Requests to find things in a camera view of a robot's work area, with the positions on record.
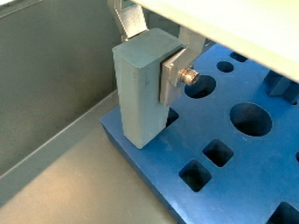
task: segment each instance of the bolt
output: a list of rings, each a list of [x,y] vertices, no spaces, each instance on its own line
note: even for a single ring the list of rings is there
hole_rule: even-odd
[[[191,86],[193,84],[195,84],[195,82],[198,81],[201,77],[201,74],[191,68],[187,67],[182,70],[182,81]]]
[[[206,41],[205,41],[205,46],[209,46],[212,44],[212,40],[209,38],[206,38]]]

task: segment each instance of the gray metal block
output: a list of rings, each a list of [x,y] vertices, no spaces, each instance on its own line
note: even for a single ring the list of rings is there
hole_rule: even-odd
[[[298,83],[274,71],[269,72],[265,81],[270,86],[269,96],[282,96],[292,104],[297,104],[299,99]]]
[[[114,48],[125,134],[142,149],[165,129],[169,110],[159,102],[161,64],[183,47],[161,29]]]

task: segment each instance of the metal floor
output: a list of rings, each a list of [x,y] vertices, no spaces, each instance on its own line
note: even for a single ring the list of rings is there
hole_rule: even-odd
[[[99,124],[118,93],[0,178],[2,224],[171,224]]]

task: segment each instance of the metal sheet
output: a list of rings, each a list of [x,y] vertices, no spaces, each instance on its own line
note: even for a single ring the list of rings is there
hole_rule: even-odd
[[[42,1],[43,0],[0,0],[0,18]]]
[[[121,35],[106,0],[43,1],[0,31],[2,175],[117,88]]]
[[[174,224],[99,125],[115,92],[0,178],[5,224]]]

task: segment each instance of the round hole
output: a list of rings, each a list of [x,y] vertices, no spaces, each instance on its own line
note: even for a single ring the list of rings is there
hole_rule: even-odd
[[[202,75],[197,83],[185,87],[185,93],[195,99],[210,95],[217,87],[216,79],[209,75]]]
[[[237,129],[253,137],[262,137],[273,129],[269,113],[254,103],[241,103],[230,111],[230,120]]]
[[[218,69],[224,72],[224,73],[230,73],[234,71],[234,66],[232,63],[229,63],[228,61],[222,61],[218,64]]]

